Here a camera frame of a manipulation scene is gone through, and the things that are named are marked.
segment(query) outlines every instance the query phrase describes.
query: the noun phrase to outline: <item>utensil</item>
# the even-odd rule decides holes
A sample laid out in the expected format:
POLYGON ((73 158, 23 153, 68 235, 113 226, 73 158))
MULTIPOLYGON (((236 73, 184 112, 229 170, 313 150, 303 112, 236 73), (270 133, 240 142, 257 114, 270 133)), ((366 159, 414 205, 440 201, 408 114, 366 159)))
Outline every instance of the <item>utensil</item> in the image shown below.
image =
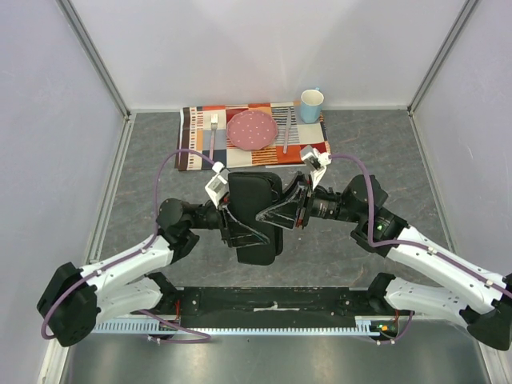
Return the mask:
POLYGON ((288 136, 290 135, 291 126, 291 108, 288 108, 288 115, 286 116, 286 130, 285 130, 285 145, 282 152, 285 154, 288 151, 288 136))
POLYGON ((305 90, 301 95, 301 119, 306 124, 316 122, 322 112, 323 94, 320 88, 305 90))
POLYGON ((226 135, 241 150, 261 150, 275 140, 278 124, 265 112, 244 110, 228 122, 226 135))
POLYGON ((211 121, 210 121, 210 127, 211 127, 210 160, 214 159, 215 133, 217 132, 217 125, 218 125, 218 114, 212 114, 211 121))

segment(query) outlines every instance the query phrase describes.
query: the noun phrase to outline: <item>fork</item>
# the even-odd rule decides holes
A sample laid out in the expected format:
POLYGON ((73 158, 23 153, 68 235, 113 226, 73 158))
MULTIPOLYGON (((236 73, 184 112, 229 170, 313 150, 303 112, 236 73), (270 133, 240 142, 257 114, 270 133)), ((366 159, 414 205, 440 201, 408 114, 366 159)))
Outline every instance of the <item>fork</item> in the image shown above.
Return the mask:
POLYGON ((218 126, 218 114, 211 115, 210 160, 214 159, 215 133, 218 126))

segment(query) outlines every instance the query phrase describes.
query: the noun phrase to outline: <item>plate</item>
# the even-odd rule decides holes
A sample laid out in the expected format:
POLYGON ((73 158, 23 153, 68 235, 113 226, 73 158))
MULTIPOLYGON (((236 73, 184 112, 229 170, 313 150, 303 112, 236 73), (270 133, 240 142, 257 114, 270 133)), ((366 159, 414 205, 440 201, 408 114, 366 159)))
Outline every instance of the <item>plate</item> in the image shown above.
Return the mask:
POLYGON ((261 150, 278 136, 278 124, 260 110, 244 110, 227 123, 227 137, 241 150, 261 150))

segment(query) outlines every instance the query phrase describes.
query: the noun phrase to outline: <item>light blue mug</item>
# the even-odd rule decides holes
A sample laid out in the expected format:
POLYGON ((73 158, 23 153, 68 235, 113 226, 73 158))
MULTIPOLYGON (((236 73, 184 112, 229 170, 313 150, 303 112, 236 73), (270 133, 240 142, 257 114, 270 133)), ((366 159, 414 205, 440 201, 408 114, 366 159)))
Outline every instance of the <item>light blue mug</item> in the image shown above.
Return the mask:
POLYGON ((301 95, 301 119, 306 124, 316 122, 322 112, 323 94, 320 88, 305 90, 301 95))

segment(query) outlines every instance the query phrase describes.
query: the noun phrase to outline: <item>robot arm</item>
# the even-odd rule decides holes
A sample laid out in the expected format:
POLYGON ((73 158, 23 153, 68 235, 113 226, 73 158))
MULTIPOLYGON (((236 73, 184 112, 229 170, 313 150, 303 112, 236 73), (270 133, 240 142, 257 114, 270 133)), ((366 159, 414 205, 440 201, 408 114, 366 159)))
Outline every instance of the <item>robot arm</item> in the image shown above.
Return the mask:
POLYGON ((319 185, 330 163, 329 155, 306 148, 302 159, 311 168, 310 175, 297 172, 285 189, 275 174, 228 173, 217 163, 216 175, 206 186, 210 201, 193 205, 167 199, 158 212, 158 232, 141 244, 80 269, 71 263, 61 266, 38 303, 40 314, 46 317, 63 292, 86 276, 90 278, 58 305, 48 321, 63 346, 75 344, 97 323, 119 315, 140 309, 172 313, 177 290, 163 274, 150 272, 191 252, 199 240, 192 229, 219 230, 224 243, 237 250, 240 262, 268 265, 282 251, 283 229, 303 228, 310 218, 323 218, 356 223, 350 236, 360 247, 410 266, 442 286, 421 286, 379 274, 366 296, 377 313, 413 310, 466 326, 476 339, 494 348, 510 347, 512 300, 496 289, 510 291, 508 277, 459 258, 388 211, 383 207, 387 193, 371 176, 373 239, 398 243, 373 246, 374 241, 368 240, 368 189, 364 177, 353 178, 342 193, 333 192, 319 185))

